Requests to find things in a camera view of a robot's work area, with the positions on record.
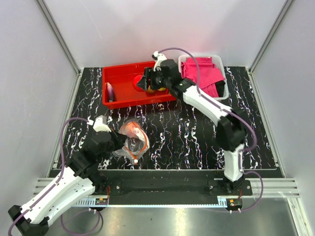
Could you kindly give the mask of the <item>red fake apple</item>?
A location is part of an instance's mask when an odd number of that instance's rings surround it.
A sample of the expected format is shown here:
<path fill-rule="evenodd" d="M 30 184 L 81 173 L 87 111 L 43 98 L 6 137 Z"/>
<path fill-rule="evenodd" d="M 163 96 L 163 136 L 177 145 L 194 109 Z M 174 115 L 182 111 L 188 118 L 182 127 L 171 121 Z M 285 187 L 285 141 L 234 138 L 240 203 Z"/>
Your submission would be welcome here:
<path fill-rule="evenodd" d="M 138 92 L 144 92 L 146 88 L 146 79 L 143 75 L 137 75 L 133 79 L 133 88 Z"/>

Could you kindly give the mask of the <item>orange fake peach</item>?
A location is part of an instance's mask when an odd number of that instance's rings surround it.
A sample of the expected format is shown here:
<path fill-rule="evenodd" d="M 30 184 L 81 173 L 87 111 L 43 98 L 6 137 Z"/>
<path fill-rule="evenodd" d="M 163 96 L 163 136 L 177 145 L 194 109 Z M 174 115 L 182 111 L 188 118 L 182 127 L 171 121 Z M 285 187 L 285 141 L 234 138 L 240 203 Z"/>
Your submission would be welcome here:
<path fill-rule="evenodd" d="M 126 136 L 130 138 L 138 138 L 139 126 L 136 123 L 130 122 L 126 124 L 123 130 Z"/>

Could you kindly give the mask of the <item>clear zip top bag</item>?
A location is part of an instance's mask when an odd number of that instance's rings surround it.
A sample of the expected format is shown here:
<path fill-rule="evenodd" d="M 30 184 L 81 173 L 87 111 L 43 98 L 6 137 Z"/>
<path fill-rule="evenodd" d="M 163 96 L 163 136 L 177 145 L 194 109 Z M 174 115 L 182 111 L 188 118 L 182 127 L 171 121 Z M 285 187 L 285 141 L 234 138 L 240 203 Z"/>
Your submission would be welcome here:
<path fill-rule="evenodd" d="M 127 120 L 121 126 L 119 130 L 120 134 L 124 134 L 123 128 L 126 124 L 130 122 L 134 122 L 139 126 L 138 138 L 127 137 L 123 148 L 112 152 L 112 154 L 115 157 L 121 157 L 121 156 L 126 157 L 131 161 L 131 163 L 137 165 L 139 163 L 139 160 L 145 154 L 145 152 L 147 152 L 148 149 L 150 148 L 150 141 L 146 132 L 140 125 L 140 123 L 138 123 L 135 119 Z"/>

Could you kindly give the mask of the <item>purple fake eggplant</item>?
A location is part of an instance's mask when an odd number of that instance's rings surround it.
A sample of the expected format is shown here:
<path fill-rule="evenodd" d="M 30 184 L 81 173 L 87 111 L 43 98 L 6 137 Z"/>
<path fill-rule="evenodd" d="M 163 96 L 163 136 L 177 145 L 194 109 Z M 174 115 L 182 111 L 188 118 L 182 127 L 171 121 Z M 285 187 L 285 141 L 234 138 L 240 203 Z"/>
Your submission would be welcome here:
<path fill-rule="evenodd" d="M 112 85 L 109 82 L 106 82 L 106 90 L 107 90 L 107 102 L 115 101 L 115 93 Z"/>

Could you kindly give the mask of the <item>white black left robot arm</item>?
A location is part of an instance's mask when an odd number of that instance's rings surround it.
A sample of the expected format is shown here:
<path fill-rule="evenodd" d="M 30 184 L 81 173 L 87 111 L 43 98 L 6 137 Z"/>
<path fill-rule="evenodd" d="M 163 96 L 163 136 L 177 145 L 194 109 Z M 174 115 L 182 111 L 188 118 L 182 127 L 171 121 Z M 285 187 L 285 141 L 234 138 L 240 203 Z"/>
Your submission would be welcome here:
<path fill-rule="evenodd" d="M 98 170 L 102 158 L 121 149 L 126 135 L 112 130 L 99 131 L 73 153 L 60 173 L 33 199 L 8 210 L 24 236 L 43 236 L 49 227 L 75 203 L 92 194 L 108 193 L 107 178 Z"/>

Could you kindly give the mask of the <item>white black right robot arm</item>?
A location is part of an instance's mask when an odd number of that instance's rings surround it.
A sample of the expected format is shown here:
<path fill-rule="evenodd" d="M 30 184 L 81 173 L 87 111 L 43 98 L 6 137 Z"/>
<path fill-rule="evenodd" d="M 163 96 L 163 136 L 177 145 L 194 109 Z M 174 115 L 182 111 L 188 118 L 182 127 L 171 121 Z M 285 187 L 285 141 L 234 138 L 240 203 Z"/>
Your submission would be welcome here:
<path fill-rule="evenodd" d="M 153 67 L 144 69 L 137 87 L 144 91 L 166 88 L 172 96 L 199 110 L 216 126 L 216 141 L 224 153 L 223 188 L 229 195 L 241 189 L 244 174 L 240 169 L 240 159 L 245 147 L 246 131 L 239 116 L 198 89 L 195 82 L 183 79 L 177 63 L 172 59 L 153 58 Z"/>

